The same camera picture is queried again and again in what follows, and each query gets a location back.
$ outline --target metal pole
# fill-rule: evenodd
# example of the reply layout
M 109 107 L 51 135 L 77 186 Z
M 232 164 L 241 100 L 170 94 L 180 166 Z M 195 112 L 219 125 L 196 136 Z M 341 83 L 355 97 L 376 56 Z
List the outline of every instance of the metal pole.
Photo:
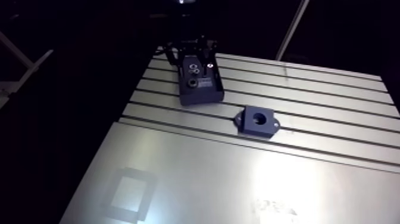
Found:
M 0 31 L 0 41 L 27 67 L 33 66 L 33 62 L 27 58 L 12 42 Z
M 276 54 L 277 61 L 282 60 L 283 54 L 285 53 L 286 48 L 288 47 L 289 42 L 292 39 L 293 34 L 295 33 L 297 25 L 299 24 L 301 17 L 303 16 L 303 13 L 304 13 L 309 1 L 310 0 L 302 0 L 300 2 L 299 8 L 297 9 L 297 12 L 293 18 L 293 21 L 289 26 L 289 30 L 287 30 L 286 36 L 283 39 L 282 44 L 280 45 L 278 53 Z

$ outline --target bolt hole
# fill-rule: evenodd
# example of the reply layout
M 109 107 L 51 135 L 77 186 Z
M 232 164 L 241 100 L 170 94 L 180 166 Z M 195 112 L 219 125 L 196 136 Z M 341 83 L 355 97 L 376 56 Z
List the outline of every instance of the bolt hole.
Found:
M 253 122 L 258 125 L 263 125 L 267 122 L 267 118 L 263 114 L 255 113 L 253 115 Z

